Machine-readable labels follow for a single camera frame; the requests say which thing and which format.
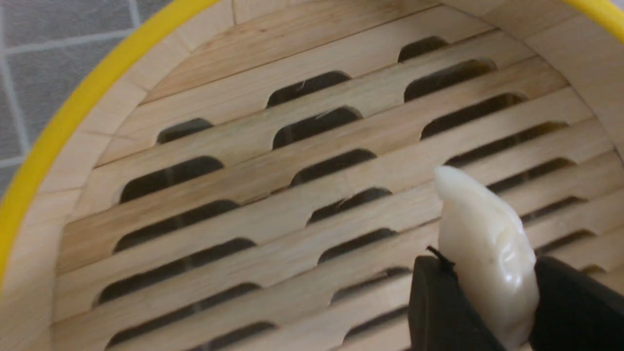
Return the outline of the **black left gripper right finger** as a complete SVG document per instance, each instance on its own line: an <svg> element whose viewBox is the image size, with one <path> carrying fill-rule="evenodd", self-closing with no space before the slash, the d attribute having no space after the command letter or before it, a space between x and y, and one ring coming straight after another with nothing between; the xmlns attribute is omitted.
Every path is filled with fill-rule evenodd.
<svg viewBox="0 0 624 351"><path fill-rule="evenodd" d="M622 351L624 298L553 257L535 265L540 301L529 344L535 351Z"/></svg>

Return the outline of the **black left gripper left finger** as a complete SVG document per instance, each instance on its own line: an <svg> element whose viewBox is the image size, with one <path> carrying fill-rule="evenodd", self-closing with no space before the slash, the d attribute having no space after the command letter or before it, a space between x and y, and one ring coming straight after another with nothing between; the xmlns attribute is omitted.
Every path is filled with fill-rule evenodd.
<svg viewBox="0 0 624 351"><path fill-rule="evenodd" d="M408 323L413 351L503 351L466 298L451 262L432 246L415 258Z"/></svg>

